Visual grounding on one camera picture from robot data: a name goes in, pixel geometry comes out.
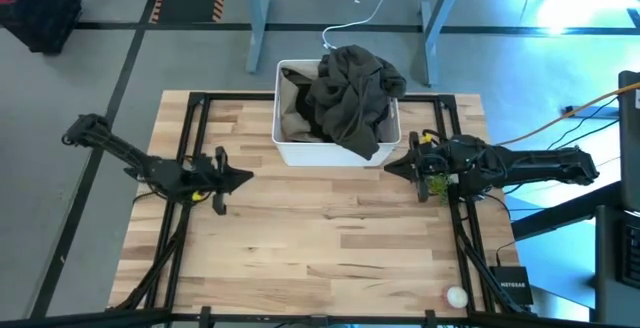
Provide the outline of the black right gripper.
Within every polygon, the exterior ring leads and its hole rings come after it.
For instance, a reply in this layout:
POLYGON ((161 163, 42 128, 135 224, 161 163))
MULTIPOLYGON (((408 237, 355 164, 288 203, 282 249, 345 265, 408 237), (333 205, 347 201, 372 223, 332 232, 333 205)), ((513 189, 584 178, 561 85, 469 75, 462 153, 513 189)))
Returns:
POLYGON ((435 152, 437 144, 433 135, 427 130, 421 134, 416 131, 409 133, 409 150, 400 159, 384 166, 384 171, 414 184, 418 201, 425 203, 429 200, 427 178, 434 175, 448 175, 453 183, 449 171, 448 161, 435 152))

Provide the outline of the grey desk leg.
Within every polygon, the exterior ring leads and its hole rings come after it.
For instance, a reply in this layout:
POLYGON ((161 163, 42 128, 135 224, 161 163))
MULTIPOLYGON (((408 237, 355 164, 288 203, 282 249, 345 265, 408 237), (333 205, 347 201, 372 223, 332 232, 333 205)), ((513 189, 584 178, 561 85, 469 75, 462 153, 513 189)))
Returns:
POLYGON ((437 42, 456 0, 436 0, 420 3, 421 28, 423 34, 425 82, 428 87, 439 83, 437 42))
POLYGON ((260 53, 266 31, 270 1, 271 0, 247 0, 251 35, 249 39, 249 51, 246 61, 246 71, 251 74, 255 73, 258 68, 260 53))

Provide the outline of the white plastic bin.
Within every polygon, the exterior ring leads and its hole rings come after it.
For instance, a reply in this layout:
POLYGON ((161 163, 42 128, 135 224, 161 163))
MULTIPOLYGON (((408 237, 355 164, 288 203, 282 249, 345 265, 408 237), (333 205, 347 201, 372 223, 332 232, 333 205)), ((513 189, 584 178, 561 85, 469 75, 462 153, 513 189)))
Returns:
POLYGON ((296 143, 285 139, 281 127, 281 99, 284 75, 282 68, 292 68, 309 78, 317 76, 319 60, 281 60, 276 66, 274 86, 274 106, 272 123, 272 141, 282 159, 289 166, 303 167, 377 167, 390 157, 394 149, 401 143, 402 130, 398 100, 391 99, 388 117, 379 124, 382 142, 378 151, 370 160, 345 149, 335 143, 296 143))

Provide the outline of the black aluminium frame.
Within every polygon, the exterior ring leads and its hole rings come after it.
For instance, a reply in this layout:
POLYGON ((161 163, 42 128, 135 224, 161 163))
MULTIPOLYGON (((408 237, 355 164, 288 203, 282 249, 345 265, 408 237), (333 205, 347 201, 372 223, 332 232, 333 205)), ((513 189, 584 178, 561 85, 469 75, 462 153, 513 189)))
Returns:
POLYGON ((462 286, 470 308, 496 311, 471 265, 462 265, 451 211, 420 202, 409 182, 380 167, 292 167, 272 137, 269 92, 163 93, 149 152, 173 158, 223 147, 253 172, 225 200, 190 211, 150 196, 129 218, 109 302, 142 280, 180 219, 185 244, 150 287, 149 306, 194 319, 301 321, 310 315, 391 324, 419 323, 433 311, 462 323, 445 291, 462 286))

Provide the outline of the black cabinet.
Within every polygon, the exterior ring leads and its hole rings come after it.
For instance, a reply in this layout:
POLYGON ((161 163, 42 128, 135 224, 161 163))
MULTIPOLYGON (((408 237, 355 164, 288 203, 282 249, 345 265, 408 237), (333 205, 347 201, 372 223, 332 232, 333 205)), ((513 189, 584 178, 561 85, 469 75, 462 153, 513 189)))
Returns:
POLYGON ((636 85, 618 101, 622 199, 628 210, 640 212, 640 72, 623 71, 618 83, 636 85))

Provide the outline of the small green plant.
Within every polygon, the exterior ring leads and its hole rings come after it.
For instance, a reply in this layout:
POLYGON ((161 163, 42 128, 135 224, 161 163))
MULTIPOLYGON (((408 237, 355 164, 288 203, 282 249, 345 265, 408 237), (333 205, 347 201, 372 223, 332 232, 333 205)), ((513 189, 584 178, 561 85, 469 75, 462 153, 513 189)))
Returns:
POLYGON ((428 191, 430 197, 438 199, 441 206, 446 207, 449 202, 448 187, 451 184, 451 179, 448 175, 434 175, 427 178, 428 191))

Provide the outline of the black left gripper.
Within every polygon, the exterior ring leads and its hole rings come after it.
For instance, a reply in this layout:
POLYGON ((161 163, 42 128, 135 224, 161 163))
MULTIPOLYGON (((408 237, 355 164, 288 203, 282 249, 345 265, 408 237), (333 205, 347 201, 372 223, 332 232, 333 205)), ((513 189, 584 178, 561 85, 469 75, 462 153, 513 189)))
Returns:
MULTIPOLYGON (((192 157, 194 174, 200 179, 199 187, 192 194, 192 202, 200 203, 213 196, 212 208, 217 215, 225 215, 227 206, 224 203, 224 180, 225 165, 227 163, 227 153, 222 146, 215 148, 213 157, 204 153, 192 157)), ((231 175, 227 179, 227 193, 232 194, 243 184, 254 177, 252 171, 227 167, 227 173, 231 175)))

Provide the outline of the black Netgear box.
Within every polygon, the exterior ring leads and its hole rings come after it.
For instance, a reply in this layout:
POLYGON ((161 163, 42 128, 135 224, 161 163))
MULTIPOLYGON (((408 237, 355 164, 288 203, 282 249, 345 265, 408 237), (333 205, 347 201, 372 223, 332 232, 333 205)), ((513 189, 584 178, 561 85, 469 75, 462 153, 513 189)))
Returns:
POLYGON ((491 272, 499 285, 518 304, 531 306, 533 296, 527 270, 521 266, 492 266, 491 272))

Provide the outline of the black crate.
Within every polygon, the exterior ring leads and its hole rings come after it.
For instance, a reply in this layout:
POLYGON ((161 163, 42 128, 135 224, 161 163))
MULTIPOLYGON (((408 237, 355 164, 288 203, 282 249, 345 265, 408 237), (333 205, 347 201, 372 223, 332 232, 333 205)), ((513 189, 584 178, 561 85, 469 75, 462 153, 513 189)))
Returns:
POLYGON ((59 54, 81 14, 81 0, 12 0, 0 4, 0 25, 33 53, 59 54))

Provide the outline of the khaki shirt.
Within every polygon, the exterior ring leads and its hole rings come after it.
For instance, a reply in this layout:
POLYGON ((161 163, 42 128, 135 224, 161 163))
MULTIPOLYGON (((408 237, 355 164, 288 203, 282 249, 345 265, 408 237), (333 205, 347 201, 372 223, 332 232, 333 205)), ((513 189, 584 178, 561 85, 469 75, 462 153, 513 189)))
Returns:
POLYGON ((302 73, 288 67, 280 69, 281 83, 279 86, 280 123, 283 139, 290 142, 323 143, 310 132, 309 123, 297 112, 295 107, 298 94, 297 84, 312 83, 312 80, 302 73))

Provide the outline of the black diagonal beam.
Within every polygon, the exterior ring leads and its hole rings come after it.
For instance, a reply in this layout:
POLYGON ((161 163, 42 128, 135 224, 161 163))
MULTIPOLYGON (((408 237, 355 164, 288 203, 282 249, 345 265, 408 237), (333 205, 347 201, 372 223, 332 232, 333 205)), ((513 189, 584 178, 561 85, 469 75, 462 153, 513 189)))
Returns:
POLYGON ((511 224, 516 241, 545 234, 595 216, 598 207, 621 204, 622 182, 611 183, 557 206, 546 208, 511 224))

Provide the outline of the white ball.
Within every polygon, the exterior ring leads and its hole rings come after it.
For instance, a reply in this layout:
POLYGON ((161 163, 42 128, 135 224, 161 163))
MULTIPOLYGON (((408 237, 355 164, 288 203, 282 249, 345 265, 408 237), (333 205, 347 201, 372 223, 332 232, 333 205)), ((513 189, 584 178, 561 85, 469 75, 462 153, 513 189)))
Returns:
POLYGON ((469 304, 469 296, 460 286, 449 286, 443 291, 443 299, 448 306, 454 309, 466 308, 469 304))

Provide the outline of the black computer tower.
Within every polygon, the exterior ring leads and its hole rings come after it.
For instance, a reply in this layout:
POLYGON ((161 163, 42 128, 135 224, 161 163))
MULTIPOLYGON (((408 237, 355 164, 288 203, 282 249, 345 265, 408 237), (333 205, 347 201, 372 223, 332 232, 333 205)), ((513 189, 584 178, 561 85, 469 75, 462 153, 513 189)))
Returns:
POLYGON ((619 221, 624 213, 605 206, 596 208, 595 218, 595 308, 596 323, 640 328, 640 288, 616 279, 620 250, 619 221))

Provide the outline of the dark olive garment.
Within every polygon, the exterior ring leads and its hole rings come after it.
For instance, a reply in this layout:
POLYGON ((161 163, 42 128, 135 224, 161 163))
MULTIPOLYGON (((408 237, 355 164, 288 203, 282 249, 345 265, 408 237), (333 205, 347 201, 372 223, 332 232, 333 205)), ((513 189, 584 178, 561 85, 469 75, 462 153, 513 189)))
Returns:
POLYGON ((379 125, 406 79, 388 61, 358 46, 343 46, 321 58, 305 102, 314 121, 339 146, 369 160, 379 150, 379 125))

